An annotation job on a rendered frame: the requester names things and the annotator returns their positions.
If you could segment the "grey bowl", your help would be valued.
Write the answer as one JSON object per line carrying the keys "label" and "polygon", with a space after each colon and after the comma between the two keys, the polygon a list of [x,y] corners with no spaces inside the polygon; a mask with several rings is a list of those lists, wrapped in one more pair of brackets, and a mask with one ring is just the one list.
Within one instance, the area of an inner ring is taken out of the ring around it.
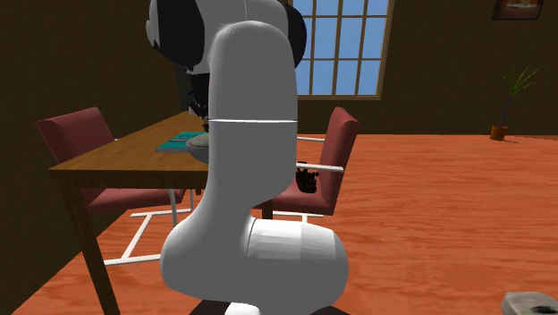
{"label": "grey bowl", "polygon": [[199,162],[208,163],[209,160],[209,134],[202,133],[186,142],[189,153]]}

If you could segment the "teal book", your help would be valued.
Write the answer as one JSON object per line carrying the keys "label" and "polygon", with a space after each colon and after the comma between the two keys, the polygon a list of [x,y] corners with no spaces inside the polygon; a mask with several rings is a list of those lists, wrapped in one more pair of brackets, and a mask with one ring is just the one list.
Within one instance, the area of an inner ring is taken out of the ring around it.
{"label": "teal book", "polygon": [[203,132],[180,132],[170,140],[156,147],[158,153],[188,153],[189,149],[187,141],[199,136],[204,135]]}

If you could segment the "wooden table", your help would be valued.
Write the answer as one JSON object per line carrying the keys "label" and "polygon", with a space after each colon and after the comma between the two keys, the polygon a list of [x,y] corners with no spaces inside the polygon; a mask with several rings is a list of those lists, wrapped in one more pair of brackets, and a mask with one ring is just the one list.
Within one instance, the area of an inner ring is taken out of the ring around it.
{"label": "wooden table", "polygon": [[156,147],[181,131],[199,128],[183,112],[48,169],[62,192],[97,297],[105,315],[120,315],[81,190],[84,188],[204,189],[207,166],[184,153]]}

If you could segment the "black basket-like object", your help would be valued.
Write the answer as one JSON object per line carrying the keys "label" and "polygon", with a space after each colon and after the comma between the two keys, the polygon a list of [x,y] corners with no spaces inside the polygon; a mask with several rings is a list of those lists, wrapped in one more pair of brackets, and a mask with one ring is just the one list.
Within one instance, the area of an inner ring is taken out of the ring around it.
{"label": "black basket-like object", "polygon": [[298,168],[295,176],[299,190],[304,193],[317,192],[318,177],[319,172],[310,172],[306,168]]}

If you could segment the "dark robot stand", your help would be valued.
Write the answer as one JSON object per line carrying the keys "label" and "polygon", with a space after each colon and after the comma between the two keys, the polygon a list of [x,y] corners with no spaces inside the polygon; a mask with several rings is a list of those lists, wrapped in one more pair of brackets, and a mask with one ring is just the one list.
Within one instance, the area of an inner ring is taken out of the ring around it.
{"label": "dark robot stand", "polygon": [[[261,315],[261,312],[250,304],[203,300],[190,312],[190,315]],[[327,306],[310,315],[350,315],[350,313],[334,306]]]}

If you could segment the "potted green plant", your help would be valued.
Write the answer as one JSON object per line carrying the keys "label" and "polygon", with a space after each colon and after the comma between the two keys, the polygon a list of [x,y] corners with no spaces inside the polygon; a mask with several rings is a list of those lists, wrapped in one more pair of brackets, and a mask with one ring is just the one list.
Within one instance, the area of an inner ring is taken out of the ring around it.
{"label": "potted green plant", "polygon": [[505,77],[500,75],[500,77],[506,82],[508,87],[508,97],[503,108],[503,112],[501,114],[501,118],[498,124],[493,125],[491,129],[491,133],[489,138],[491,140],[504,140],[506,134],[508,133],[508,127],[504,125],[505,116],[507,114],[507,110],[509,104],[511,103],[512,98],[521,90],[525,90],[527,87],[535,84],[534,81],[530,81],[534,74],[536,74],[540,70],[540,67],[537,67],[535,70],[530,71],[529,66],[527,66],[519,75],[515,73],[515,68],[512,67],[511,75],[509,77]]}

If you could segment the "grey stone-like block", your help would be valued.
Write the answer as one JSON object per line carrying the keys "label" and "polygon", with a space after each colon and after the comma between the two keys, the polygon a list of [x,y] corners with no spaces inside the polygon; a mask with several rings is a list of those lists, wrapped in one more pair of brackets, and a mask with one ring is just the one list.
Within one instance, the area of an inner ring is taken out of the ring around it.
{"label": "grey stone-like block", "polygon": [[509,292],[501,310],[503,315],[558,315],[558,300],[539,292]]}

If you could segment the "red chair with white frame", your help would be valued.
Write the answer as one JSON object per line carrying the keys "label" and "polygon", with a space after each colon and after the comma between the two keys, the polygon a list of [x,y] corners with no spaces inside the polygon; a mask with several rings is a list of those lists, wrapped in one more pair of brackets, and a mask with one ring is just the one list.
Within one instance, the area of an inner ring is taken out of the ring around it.
{"label": "red chair with white frame", "polygon": [[[47,118],[36,122],[35,125],[59,164],[115,141],[96,107]],[[170,214],[173,223],[178,223],[177,215],[181,211],[177,208],[177,204],[182,202],[185,190],[86,188],[81,191],[81,194],[91,214],[165,205],[171,207],[169,210],[139,214],[144,220],[123,255],[118,259],[105,261],[107,266],[113,266],[160,259],[158,254],[136,257],[131,254],[153,216]]]}
{"label": "red chair with white frame", "polygon": [[271,201],[256,206],[256,209],[262,210],[262,218],[272,219],[273,210],[332,216],[358,129],[359,122],[344,108],[336,107],[332,112],[326,136],[320,139],[323,147],[319,164],[338,166],[342,171],[318,170],[316,193],[301,192],[295,178],[284,192]]}

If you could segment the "window with wooden frame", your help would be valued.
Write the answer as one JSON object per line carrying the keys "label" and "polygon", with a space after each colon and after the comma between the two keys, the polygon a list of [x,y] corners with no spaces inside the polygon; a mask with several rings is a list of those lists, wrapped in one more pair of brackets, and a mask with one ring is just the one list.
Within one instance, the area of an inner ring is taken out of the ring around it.
{"label": "window with wooden frame", "polygon": [[307,28],[300,100],[379,100],[395,0],[286,0]]}

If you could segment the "framed wall picture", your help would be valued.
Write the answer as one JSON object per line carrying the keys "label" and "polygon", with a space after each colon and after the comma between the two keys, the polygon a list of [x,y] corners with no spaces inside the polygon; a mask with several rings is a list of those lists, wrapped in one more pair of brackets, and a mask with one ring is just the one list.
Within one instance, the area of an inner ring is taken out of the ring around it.
{"label": "framed wall picture", "polygon": [[545,0],[496,0],[491,19],[537,20]]}

